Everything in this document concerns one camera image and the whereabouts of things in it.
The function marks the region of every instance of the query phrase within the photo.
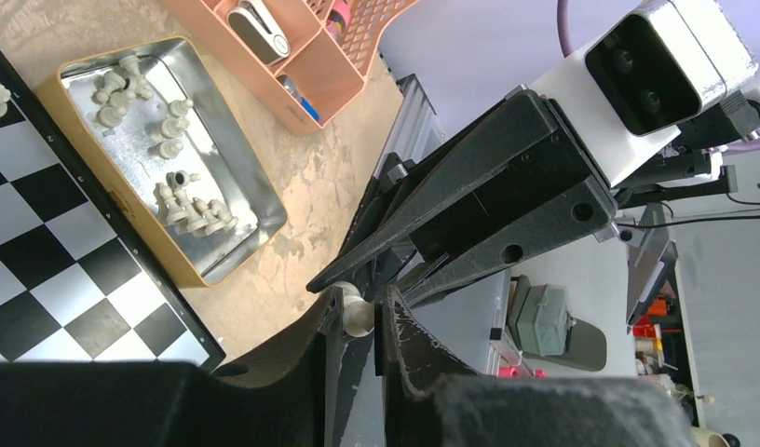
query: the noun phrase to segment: black cable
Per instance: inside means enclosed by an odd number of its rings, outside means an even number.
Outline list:
[[[668,211],[670,211],[670,212],[671,212],[671,217],[673,217],[673,208],[671,208],[671,205],[669,205],[669,204],[667,204],[667,203],[665,203],[665,202],[655,202],[655,203],[659,203],[659,204],[660,204],[660,205],[662,205],[663,207],[667,208],[667,209],[668,209]]]
[[[728,200],[731,200],[734,203],[739,203],[740,205],[753,205],[755,207],[760,207],[760,202],[746,202],[744,200],[739,200],[738,198],[732,197],[729,193],[726,193],[726,197],[728,197]]]
[[[666,228],[669,226],[687,225],[687,224],[700,224],[702,222],[723,222],[723,221],[757,221],[760,220],[760,214],[755,216],[728,216],[728,217],[705,217],[703,219],[692,219],[689,221],[660,223],[657,225],[633,225],[630,223],[617,223],[618,226],[626,226],[628,228],[637,228],[639,230],[653,230],[656,228]]]

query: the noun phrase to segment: metal tin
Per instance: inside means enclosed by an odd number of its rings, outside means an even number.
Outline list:
[[[133,101],[123,123],[110,130],[98,122],[101,106],[92,97],[102,86],[102,75],[130,54],[140,58],[139,68],[155,97]],[[221,281],[286,223],[287,213],[256,154],[188,41],[172,38],[76,62],[62,69],[61,82],[102,150],[150,212],[161,218],[165,212],[156,184],[166,182],[170,172],[185,170],[201,175],[186,187],[191,199],[222,200],[238,217],[234,229],[209,237],[180,235],[166,226],[206,283]],[[184,149],[167,160],[155,151],[165,141],[159,126],[167,118],[167,104],[184,98],[194,101],[187,116],[191,125],[177,139]]]

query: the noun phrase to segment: white camera housing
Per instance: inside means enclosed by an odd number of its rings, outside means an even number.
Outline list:
[[[608,55],[627,44],[637,47],[628,55],[637,65],[631,74],[614,73]],[[714,0],[647,0],[530,88],[558,102],[613,187],[675,139],[677,124],[741,88],[756,69]],[[657,110],[646,116],[638,91],[657,88],[664,90]]]

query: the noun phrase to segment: blue item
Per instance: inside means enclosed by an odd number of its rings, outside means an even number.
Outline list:
[[[312,118],[315,119],[315,121],[319,121],[319,114],[316,110],[314,110],[314,107],[305,100],[305,98],[301,98],[301,105],[304,106],[305,110],[308,112],[309,115],[311,115]]]

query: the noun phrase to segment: white wall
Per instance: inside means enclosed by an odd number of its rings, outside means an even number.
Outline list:
[[[572,0],[574,47],[603,34],[638,0]],[[721,0],[760,64],[760,0]],[[394,75],[416,73],[449,135],[561,58],[556,0],[419,0],[380,45]]]
[[[760,221],[676,226],[706,427],[760,446]]]

